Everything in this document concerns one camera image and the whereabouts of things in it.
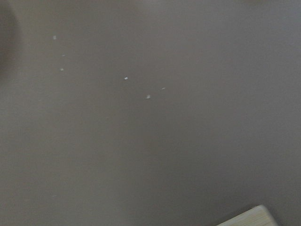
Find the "wooden cutting board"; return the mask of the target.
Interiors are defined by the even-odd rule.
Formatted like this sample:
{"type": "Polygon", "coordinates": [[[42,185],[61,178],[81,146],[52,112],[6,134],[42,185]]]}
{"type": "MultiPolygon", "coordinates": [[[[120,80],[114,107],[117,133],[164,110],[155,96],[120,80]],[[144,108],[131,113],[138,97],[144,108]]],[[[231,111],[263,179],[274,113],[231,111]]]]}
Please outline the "wooden cutting board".
{"type": "Polygon", "coordinates": [[[264,205],[256,206],[217,226],[278,226],[264,205]]]}

